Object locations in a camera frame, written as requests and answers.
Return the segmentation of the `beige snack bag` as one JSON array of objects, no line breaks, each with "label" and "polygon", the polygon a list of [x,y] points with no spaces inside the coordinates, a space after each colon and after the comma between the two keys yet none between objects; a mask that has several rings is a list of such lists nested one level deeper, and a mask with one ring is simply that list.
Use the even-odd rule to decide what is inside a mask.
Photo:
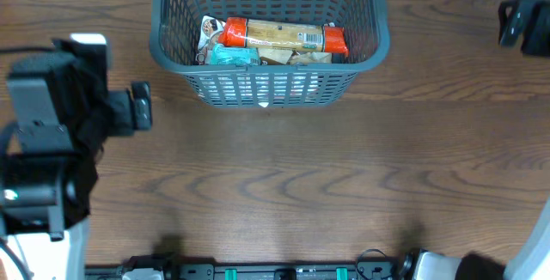
[{"label": "beige snack bag", "polygon": [[198,52],[195,61],[199,65],[209,64],[214,46],[223,32],[225,21],[205,15],[200,24]]},{"label": "beige snack bag", "polygon": [[289,64],[330,64],[333,54],[330,52],[296,53],[289,59]]},{"label": "beige snack bag", "polygon": [[286,65],[289,63],[294,51],[288,49],[258,48],[262,65]]}]

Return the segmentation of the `small teal snack packet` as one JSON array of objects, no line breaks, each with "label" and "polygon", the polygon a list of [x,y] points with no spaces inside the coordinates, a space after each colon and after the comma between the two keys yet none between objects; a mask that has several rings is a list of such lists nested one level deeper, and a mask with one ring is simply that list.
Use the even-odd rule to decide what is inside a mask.
[{"label": "small teal snack packet", "polygon": [[211,65],[260,65],[260,56],[256,48],[230,47],[215,44],[211,52]]}]

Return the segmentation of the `grey plastic basket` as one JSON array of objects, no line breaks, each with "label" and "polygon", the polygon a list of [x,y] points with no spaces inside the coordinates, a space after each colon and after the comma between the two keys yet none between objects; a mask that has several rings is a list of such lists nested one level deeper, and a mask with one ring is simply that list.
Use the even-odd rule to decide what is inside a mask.
[{"label": "grey plastic basket", "polygon": [[[225,21],[230,17],[344,29],[347,55],[336,54],[330,64],[199,65],[200,24],[205,15]],[[390,47],[386,0],[153,0],[150,53],[165,70],[189,82],[201,76],[297,74],[319,75],[324,80],[315,107],[336,101],[355,77],[375,68]]]}]

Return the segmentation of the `white patterned carton box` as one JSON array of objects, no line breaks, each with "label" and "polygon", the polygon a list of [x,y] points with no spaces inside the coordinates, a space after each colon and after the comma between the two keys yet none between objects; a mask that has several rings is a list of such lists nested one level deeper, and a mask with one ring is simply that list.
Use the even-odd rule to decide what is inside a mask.
[{"label": "white patterned carton box", "polygon": [[213,106],[266,108],[315,104],[323,80],[315,74],[220,74],[189,82],[199,98]]}]

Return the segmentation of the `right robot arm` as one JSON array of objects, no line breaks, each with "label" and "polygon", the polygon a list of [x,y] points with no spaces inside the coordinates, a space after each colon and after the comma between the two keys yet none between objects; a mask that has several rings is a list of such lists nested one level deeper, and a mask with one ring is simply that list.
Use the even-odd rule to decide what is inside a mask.
[{"label": "right robot arm", "polygon": [[[498,8],[499,44],[522,39],[527,56],[549,56],[549,1],[508,0]],[[461,258],[424,249],[409,252],[396,279],[412,280],[549,280],[549,204],[545,204],[526,243],[504,265],[478,253]]]}]

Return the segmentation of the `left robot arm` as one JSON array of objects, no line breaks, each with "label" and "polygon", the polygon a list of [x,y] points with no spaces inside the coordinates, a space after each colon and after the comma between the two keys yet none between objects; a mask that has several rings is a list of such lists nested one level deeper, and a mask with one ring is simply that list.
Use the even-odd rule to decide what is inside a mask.
[{"label": "left robot arm", "polygon": [[90,194],[110,137],[153,125],[147,82],[110,90],[111,46],[74,33],[18,49],[1,131],[1,259],[10,279],[82,279]]}]

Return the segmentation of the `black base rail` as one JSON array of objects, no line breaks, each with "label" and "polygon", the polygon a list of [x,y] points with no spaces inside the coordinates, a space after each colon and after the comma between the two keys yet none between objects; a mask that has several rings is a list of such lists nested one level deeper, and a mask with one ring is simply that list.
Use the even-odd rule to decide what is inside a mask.
[{"label": "black base rail", "polygon": [[85,268],[86,279],[163,280],[396,280],[401,279],[398,262],[392,258],[367,258],[357,263],[285,263],[269,265],[218,265],[183,262],[175,256],[134,256],[122,265]]}]

